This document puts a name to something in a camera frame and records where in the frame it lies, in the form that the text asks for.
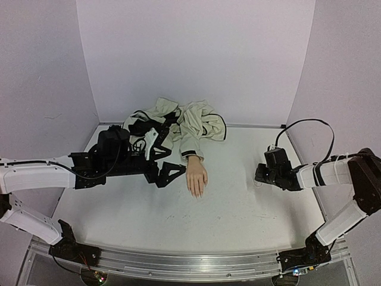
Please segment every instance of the black plastic part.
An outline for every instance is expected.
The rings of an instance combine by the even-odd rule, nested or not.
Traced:
[[[279,253],[278,260],[282,266],[282,272],[316,266],[331,260],[328,246],[323,246],[320,243],[316,238],[316,232],[305,240],[305,245],[304,248]]]
[[[258,164],[255,172],[257,182],[275,185],[289,191],[302,190],[296,176],[302,166],[293,169],[283,148],[267,151],[264,157],[266,165]]]
[[[10,205],[10,195],[0,195],[0,218],[2,218],[4,214],[11,209],[12,206]]]
[[[88,266],[97,266],[101,255],[101,249],[86,244],[77,243],[71,226],[63,220],[58,221],[62,228],[61,241],[55,245],[51,245],[49,254],[68,261],[84,264],[86,259]]]
[[[323,179],[323,176],[321,175],[321,165],[323,164],[323,162],[319,162],[317,163],[315,166],[314,166],[314,180],[315,180],[315,184],[317,186],[325,186],[326,183]]]
[[[168,157],[172,154],[171,149],[161,145],[169,134],[169,127],[162,127],[157,131],[159,136],[156,138],[155,144],[152,146],[151,153],[149,155],[149,158],[153,161]]]
[[[168,133],[169,128],[161,129],[151,150],[150,160],[146,160],[144,152],[131,152],[128,130],[121,129],[120,126],[111,126],[108,130],[102,131],[99,134],[98,143],[88,153],[69,155],[74,163],[73,171],[80,175],[76,176],[75,189],[104,185],[107,177],[138,174],[144,174],[150,184],[157,183],[159,188],[168,185],[185,173],[184,166],[166,162],[163,163],[163,170],[160,171],[155,162],[171,154],[171,150],[161,146]],[[169,176],[172,170],[178,170],[178,172]]]
[[[299,283],[299,276],[287,273],[282,276],[273,276],[271,277],[271,281],[274,286],[297,286]]]
[[[371,149],[362,149],[359,156],[350,159],[348,167],[355,191],[353,199],[370,216],[381,209],[381,164],[369,156],[361,157],[361,153],[374,155]]]
[[[170,175],[171,171],[177,171],[176,173]],[[156,181],[156,186],[158,188],[164,188],[170,182],[175,180],[177,177],[184,174],[186,171],[186,167],[179,164],[172,164],[168,162],[163,163],[163,167],[160,170],[160,174],[158,180]]]

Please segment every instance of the metal frame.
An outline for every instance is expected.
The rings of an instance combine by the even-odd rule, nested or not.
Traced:
[[[236,128],[275,128],[274,126],[227,125]],[[297,156],[298,150],[292,140]],[[326,215],[320,198],[314,190],[324,219]],[[39,238],[33,238],[20,272],[17,285],[24,286],[28,280],[35,255],[50,257],[49,245]],[[145,253],[101,247],[99,266],[94,270],[132,278],[153,279],[179,282],[227,282],[247,281],[272,277],[280,274],[280,263],[276,260],[278,251],[235,254],[183,254],[183,253]],[[352,257],[346,241],[337,240],[331,251],[332,261],[343,261],[350,286],[358,286]],[[81,266],[75,262],[60,260],[68,265]]]

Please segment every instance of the wire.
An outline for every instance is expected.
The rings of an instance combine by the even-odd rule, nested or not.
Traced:
[[[44,161],[44,160],[31,160],[31,161],[21,161],[21,162],[10,162],[10,163],[7,163],[7,165],[9,166],[13,166],[13,165],[27,165],[27,164],[50,164],[50,165],[54,165],[54,166],[58,166],[58,167],[61,167],[67,171],[69,171],[70,173],[73,173],[74,175],[82,178],[82,179],[85,179],[85,180],[97,180],[97,179],[100,179],[100,178],[103,178],[104,176],[107,176],[116,166],[117,162],[118,162],[118,159],[119,159],[119,155],[120,155],[120,150],[121,150],[121,139],[120,139],[120,143],[119,143],[119,148],[118,148],[118,153],[115,157],[115,161],[113,163],[113,165],[108,169],[107,172],[97,176],[97,177],[86,177],[86,176],[82,176],[78,173],[76,173],[75,171],[71,170],[69,167],[63,165],[63,164],[60,164],[60,163],[57,163],[57,162],[54,162],[54,161]]]
[[[61,264],[59,264],[58,261],[56,260],[56,258],[55,258],[55,256],[54,256],[53,254],[52,254],[52,257],[53,257],[53,260],[54,260],[55,264],[57,264],[60,268],[66,270],[66,271],[68,271],[68,272],[70,272],[70,273],[76,274],[76,275],[78,275],[79,277],[82,277],[82,274],[81,274],[81,273],[78,273],[78,272],[76,272],[76,271],[70,270],[69,268],[66,268],[66,267],[62,266]],[[86,276],[87,278],[89,278],[89,279],[94,279],[94,280],[97,280],[97,281],[98,281],[98,279],[97,279],[96,277],[87,276],[87,275],[85,275],[85,276]]]
[[[328,127],[331,129],[331,131],[332,131],[332,141],[331,141],[331,145],[330,145],[330,147],[329,147],[329,149],[328,149],[328,153],[327,153],[327,155],[326,155],[325,158],[321,161],[321,162],[324,162],[324,161],[326,161],[326,160],[329,158],[329,156],[331,155],[332,148],[333,148],[333,143],[335,142],[335,132],[333,131],[331,125],[329,125],[327,122],[325,122],[325,121],[322,120],[322,119],[309,118],[309,119],[301,119],[301,120],[295,121],[295,122],[292,123],[290,126],[284,128],[284,130],[282,130],[282,131],[279,132],[278,136],[276,136],[275,147],[278,146],[279,137],[280,137],[284,132],[286,132],[286,130],[290,129],[292,126],[294,126],[294,125],[296,125],[296,124],[298,124],[298,123],[305,122],[305,121],[317,121],[317,122],[320,122],[320,123],[322,123],[322,124],[328,126]]]
[[[144,142],[144,145],[142,147],[142,145],[139,145],[138,146],[138,143],[139,142]],[[145,147],[147,146],[147,143],[145,142],[144,138],[140,138],[138,140],[136,140],[133,144],[132,144],[132,151],[134,152],[143,152],[145,150]]]

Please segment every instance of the beige jacket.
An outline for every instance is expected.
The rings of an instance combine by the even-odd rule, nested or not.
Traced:
[[[173,142],[181,140],[180,152],[183,158],[192,154],[205,158],[200,149],[200,138],[216,141],[226,139],[226,125],[223,118],[215,114],[214,109],[205,100],[179,106],[174,101],[159,98],[155,107],[146,111],[137,111],[128,117],[123,128],[128,130],[129,125],[133,125],[137,120],[152,119],[164,123],[166,120],[164,116],[170,113],[176,113],[177,124],[170,126],[170,133],[162,145],[172,149]]]

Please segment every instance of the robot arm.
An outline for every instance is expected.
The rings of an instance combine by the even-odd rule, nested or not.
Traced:
[[[85,153],[71,153],[69,156],[49,160],[0,159],[0,221],[31,233],[52,245],[50,253],[63,259],[78,260],[82,253],[90,266],[95,266],[99,248],[76,243],[69,224],[27,207],[15,192],[38,188],[91,188],[105,184],[109,176],[143,174],[148,183],[158,188],[185,173],[185,166],[163,163],[159,170],[155,160],[170,155],[161,143],[169,129],[159,132],[151,129],[144,137],[145,148],[133,147],[130,133],[119,126],[102,131],[98,143]]]
[[[305,241],[306,247],[279,253],[282,271],[308,268],[331,260],[329,245],[363,219],[381,209],[381,164],[373,152],[362,149],[349,156],[333,156],[323,162],[291,167],[286,152],[274,148],[265,153],[255,180],[289,191],[336,184],[352,184],[355,195],[331,220]]]

